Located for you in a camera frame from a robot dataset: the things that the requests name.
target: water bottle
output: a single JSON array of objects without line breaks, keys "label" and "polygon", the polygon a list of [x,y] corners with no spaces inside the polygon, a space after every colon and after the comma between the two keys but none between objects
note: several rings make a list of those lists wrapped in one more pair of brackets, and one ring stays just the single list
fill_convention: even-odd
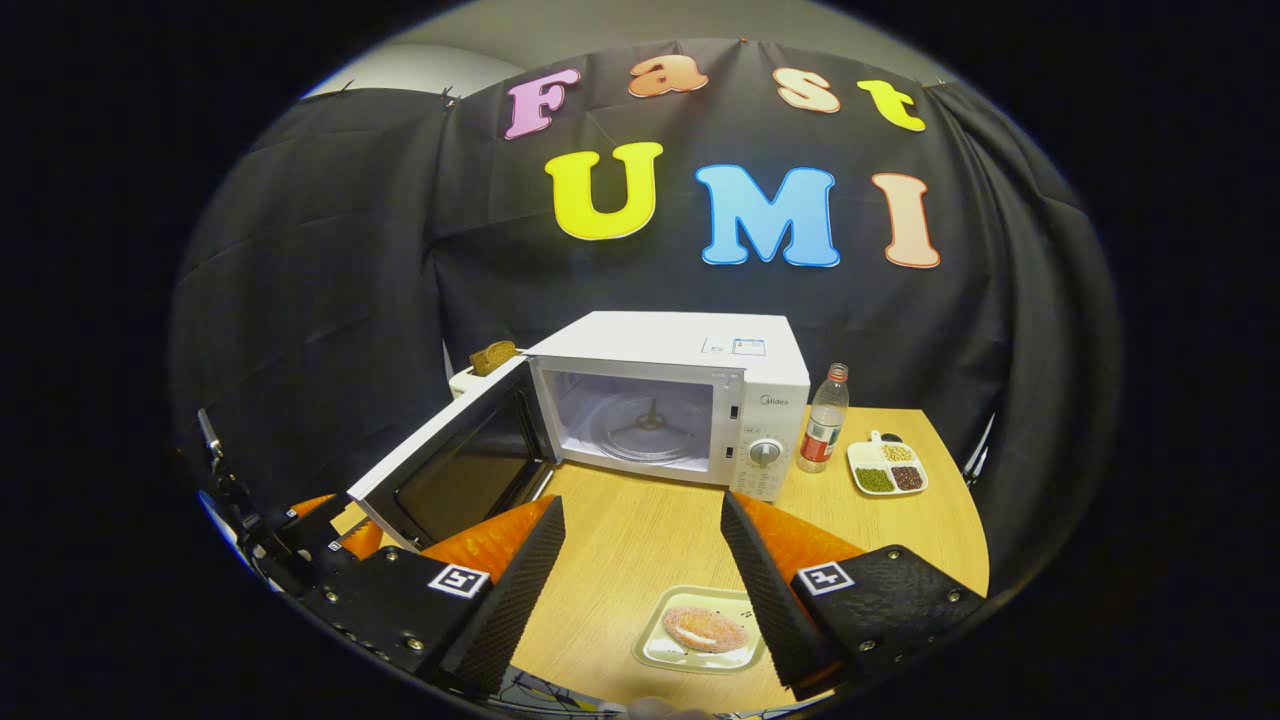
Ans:
[{"label": "water bottle", "polygon": [[845,411],[849,410],[847,379],[849,368],[833,363],[827,370],[827,379],[813,396],[809,427],[796,454],[796,466],[805,473],[820,473],[836,448],[840,427],[845,424]]}]

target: microwave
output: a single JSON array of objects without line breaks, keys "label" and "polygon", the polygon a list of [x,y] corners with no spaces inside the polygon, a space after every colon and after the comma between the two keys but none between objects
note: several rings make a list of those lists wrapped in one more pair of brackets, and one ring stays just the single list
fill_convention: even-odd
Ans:
[{"label": "microwave", "polygon": [[564,460],[773,501],[808,400],[783,316],[590,313],[480,378],[348,495],[415,550],[536,500]]}]

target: yellow letter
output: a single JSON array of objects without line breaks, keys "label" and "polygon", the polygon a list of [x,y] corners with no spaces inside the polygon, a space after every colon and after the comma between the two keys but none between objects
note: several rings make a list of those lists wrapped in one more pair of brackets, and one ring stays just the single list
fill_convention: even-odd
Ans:
[{"label": "yellow letter", "polygon": [[893,90],[893,86],[882,79],[864,79],[858,87],[872,94],[876,109],[884,115],[884,119],[900,128],[920,132],[924,129],[924,120],[906,114],[902,104],[915,105],[910,95]]},{"label": "yellow letter", "polygon": [[924,222],[924,193],[929,188],[920,178],[899,173],[877,173],[872,183],[884,191],[888,223],[893,240],[884,249],[884,258],[895,265],[933,268],[942,261],[929,245],[929,227]]},{"label": "yellow letter", "polygon": [[773,70],[773,79],[782,86],[778,88],[778,95],[787,101],[787,105],[819,113],[835,113],[840,109],[840,100],[824,90],[829,88],[831,83],[818,73],[778,68]]},{"label": "yellow letter", "polygon": [[580,240],[626,237],[649,224],[657,206],[653,159],[662,155],[657,142],[620,145],[613,156],[627,173],[627,204],[617,213],[596,213],[591,204],[591,168],[600,156],[590,150],[570,152],[547,161],[552,176],[556,222]]},{"label": "yellow letter", "polygon": [[689,55],[663,55],[636,63],[631,74],[639,76],[627,91],[636,97],[653,97],[675,90],[686,92],[707,85],[707,76],[698,72],[698,63]]}]

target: microwave window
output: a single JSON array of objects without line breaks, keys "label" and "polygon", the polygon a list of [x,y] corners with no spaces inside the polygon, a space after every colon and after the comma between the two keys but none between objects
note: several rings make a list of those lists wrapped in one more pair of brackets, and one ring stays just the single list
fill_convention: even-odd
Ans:
[{"label": "microwave window", "polygon": [[396,493],[396,501],[428,537],[440,542],[513,502],[520,486],[538,470],[539,454],[527,430],[522,395],[515,395],[465,438],[454,452],[440,454],[417,469]]},{"label": "microwave window", "polygon": [[566,448],[708,471],[712,386],[559,370],[547,379]]}]

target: blue letter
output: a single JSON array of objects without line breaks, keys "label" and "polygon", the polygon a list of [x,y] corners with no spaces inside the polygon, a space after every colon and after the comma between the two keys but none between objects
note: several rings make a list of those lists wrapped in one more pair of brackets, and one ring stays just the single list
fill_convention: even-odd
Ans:
[{"label": "blue letter", "polygon": [[739,165],[707,165],[694,173],[712,195],[712,245],[703,260],[712,265],[739,265],[748,252],[737,242],[742,224],[760,260],[773,260],[782,236],[791,228],[791,245],[782,258],[792,265],[831,268],[840,252],[831,243],[831,217],[827,193],[836,184],[831,173],[814,168],[792,168],[772,201],[751,176]]}]

